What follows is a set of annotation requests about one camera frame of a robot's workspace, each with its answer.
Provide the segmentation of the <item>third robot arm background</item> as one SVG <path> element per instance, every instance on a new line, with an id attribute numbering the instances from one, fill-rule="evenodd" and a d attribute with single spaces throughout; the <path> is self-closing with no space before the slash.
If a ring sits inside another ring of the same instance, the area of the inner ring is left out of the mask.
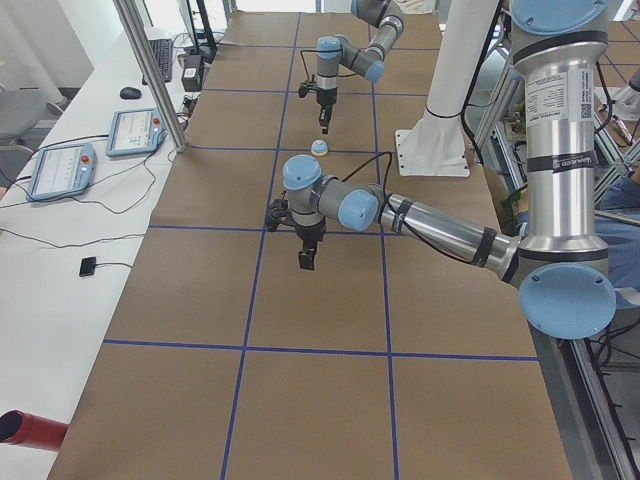
<path id="1" fill-rule="evenodd" d="M 612 101 L 613 116 L 621 120 L 639 119 L 639 71 L 623 87 L 608 86 L 595 88 L 598 98 L 598 111 L 607 111 L 607 95 Z"/>

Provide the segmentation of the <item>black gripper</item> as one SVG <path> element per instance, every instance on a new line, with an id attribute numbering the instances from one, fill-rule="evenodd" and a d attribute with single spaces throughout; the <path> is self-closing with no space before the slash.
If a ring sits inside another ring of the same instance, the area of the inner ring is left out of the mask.
<path id="1" fill-rule="evenodd" d="M 324 240 L 326 222 L 320 221 L 314 225 L 296 225 L 295 232 L 302 241 L 302 248 L 298 252 L 299 268 L 314 271 L 315 251 L 318 248 L 318 243 Z"/>
<path id="2" fill-rule="evenodd" d="M 316 90 L 316 101 L 321 106 L 318 117 L 321 133 L 328 134 L 332 116 L 332 106 L 337 102 L 337 89 L 322 89 L 318 87 Z"/>

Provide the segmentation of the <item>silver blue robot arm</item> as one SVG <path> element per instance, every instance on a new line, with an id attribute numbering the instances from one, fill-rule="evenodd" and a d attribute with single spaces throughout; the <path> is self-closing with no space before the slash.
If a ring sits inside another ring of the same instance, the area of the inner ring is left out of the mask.
<path id="1" fill-rule="evenodd" d="M 404 176 L 464 176 L 465 110 L 502 11 L 511 18 L 507 69 L 524 84 L 529 223 L 523 237 L 455 218 L 383 185 L 354 186 L 307 154 L 283 167 L 283 195 L 265 225 L 292 227 L 301 268 L 314 266 L 328 219 L 411 236 L 456 261 L 493 271 L 519 291 L 529 323 L 559 339 L 582 339 L 613 319 L 608 247 L 594 213 L 593 74 L 608 45 L 604 1 L 456 1 L 449 11 L 424 114 L 396 132 Z"/>
<path id="2" fill-rule="evenodd" d="M 376 83 L 385 70 L 385 59 L 404 32 L 404 15 L 395 1 L 357 0 L 351 13 L 377 33 L 366 47 L 358 47 L 343 35 L 324 36 L 317 41 L 317 70 L 312 80 L 320 107 L 319 125 L 329 133 L 333 106 L 337 102 L 339 67 Z"/>

